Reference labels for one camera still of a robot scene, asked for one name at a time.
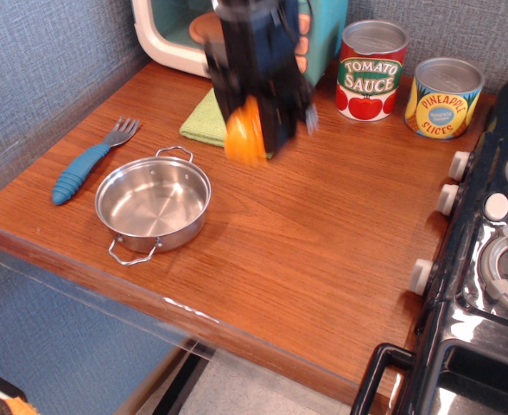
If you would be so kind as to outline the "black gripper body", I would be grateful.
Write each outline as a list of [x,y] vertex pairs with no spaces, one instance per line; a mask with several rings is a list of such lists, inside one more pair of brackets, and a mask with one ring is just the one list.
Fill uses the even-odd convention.
[[[223,39],[205,44],[213,85],[243,87],[246,98],[312,93],[295,49],[300,41],[297,8],[216,8]],[[314,122],[313,104],[305,123]]]

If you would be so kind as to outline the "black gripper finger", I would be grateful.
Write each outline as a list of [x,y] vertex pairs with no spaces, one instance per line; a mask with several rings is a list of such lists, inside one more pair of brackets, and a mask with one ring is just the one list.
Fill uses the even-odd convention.
[[243,87],[213,86],[214,94],[219,105],[221,115],[225,122],[246,100],[246,91]]
[[312,93],[293,93],[284,97],[263,94],[257,98],[264,152],[268,159],[296,135],[297,124],[304,122],[312,104]]

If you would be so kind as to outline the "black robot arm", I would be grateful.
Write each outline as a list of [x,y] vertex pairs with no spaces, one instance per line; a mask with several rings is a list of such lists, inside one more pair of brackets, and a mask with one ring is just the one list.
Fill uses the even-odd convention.
[[317,125],[313,87],[295,57],[300,40],[297,1],[214,1],[223,39],[205,44],[208,71],[224,120],[257,102],[264,157],[273,157],[302,121]]

